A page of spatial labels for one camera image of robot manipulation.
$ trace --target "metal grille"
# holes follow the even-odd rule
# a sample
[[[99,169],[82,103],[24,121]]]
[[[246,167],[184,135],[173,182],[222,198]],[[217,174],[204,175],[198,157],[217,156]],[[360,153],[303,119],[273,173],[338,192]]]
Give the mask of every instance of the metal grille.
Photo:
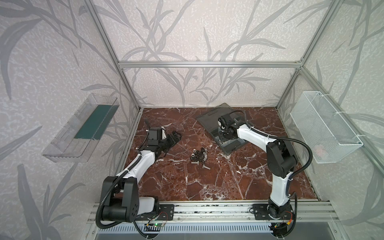
[[[145,223],[138,223],[139,228],[146,232]],[[159,229],[161,233],[269,233],[270,223],[167,223],[164,227],[151,227]],[[100,229],[102,233],[137,233],[132,223],[121,223],[108,229]]]
[[[291,112],[317,163],[338,162],[362,141],[319,91],[303,92]]]

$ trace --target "robotic arm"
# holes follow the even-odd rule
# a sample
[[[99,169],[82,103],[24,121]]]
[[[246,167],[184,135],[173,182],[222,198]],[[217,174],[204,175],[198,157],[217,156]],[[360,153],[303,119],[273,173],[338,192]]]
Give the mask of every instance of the robotic arm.
[[[291,176],[297,165],[297,157],[291,140],[255,129],[247,122],[245,112],[243,112],[245,121],[242,121],[240,117],[232,118],[231,113],[222,115],[218,119],[219,138],[222,142],[241,138],[267,153],[267,166],[272,172],[272,192],[268,200],[268,215],[271,219],[280,219],[285,211],[291,212],[292,210],[288,192]]]
[[[158,200],[154,197],[139,197],[138,183],[161,153],[167,154],[181,140],[181,134],[173,131],[166,135],[164,128],[153,127],[147,130],[146,139],[147,144],[136,149],[136,158],[122,172],[104,180],[100,205],[96,212],[96,225],[99,228],[110,228],[121,222],[134,222],[140,214],[146,214],[147,217],[159,214]],[[122,198],[114,196],[120,192],[123,192]],[[115,222],[104,225],[101,220]]]

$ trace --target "wall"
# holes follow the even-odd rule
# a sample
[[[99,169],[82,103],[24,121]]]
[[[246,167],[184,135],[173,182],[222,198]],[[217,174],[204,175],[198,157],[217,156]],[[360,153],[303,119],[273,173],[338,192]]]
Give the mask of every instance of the wall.
[[[0,239],[79,239],[136,110],[82,1],[0,2]],[[41,155],[90,93],[117,113],[87,163]]]
[[[307,69],[383,153],[384,1],[345,0],[306,63]],[[301,138],[290,111],[303,91],[299,77],[279,114],[290,136]],[[301,149],[302,159],[307,159]],[[322,200],[330,200],[350,239],[382,239],[384,178],[357,150],[333,164],[307,170]]]
[[[94,0],[119,61],[297,61],[330,2]],[[125,69],[143,106],[270,106],[292,72]]]

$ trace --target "red wire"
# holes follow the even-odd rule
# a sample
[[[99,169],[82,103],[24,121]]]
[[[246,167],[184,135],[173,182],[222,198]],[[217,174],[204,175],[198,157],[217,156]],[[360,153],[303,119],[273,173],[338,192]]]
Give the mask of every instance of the red wire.
[[[165,213],[165,214],[167,215],[167,219],[166,219],[166,223],[167,223],[167,221],[168,221],[168,214],[167,214],[166,212],[161,212],[161,213],[159,214],[159,216],[160,216],[162,213]]]
[[[293,217],[293,215],[292,215],[292,213],[291,212],[289,212],[290,214],[291,214],[291,219],[289,220],[289,221],[292,221],[292,217]]]

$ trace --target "pile of nuts and bolts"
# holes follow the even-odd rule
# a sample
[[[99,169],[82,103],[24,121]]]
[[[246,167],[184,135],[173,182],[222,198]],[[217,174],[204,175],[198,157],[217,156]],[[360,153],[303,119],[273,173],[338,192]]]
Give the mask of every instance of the pile of nuts and bolts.
[[[207,150],[205,148],[201,148],[200,151],[196,150],[196,149],[193,149],[192,150],[192,154],[191,154],[191,163],[193,164],[199,164],[199,162],[201,162],[203,164],[203,168],[206,168],[206,169],[211,169],[209,167],[207,167],[205,165],[205,162],[207,161],[208,159],[208,156],[207,156]]]

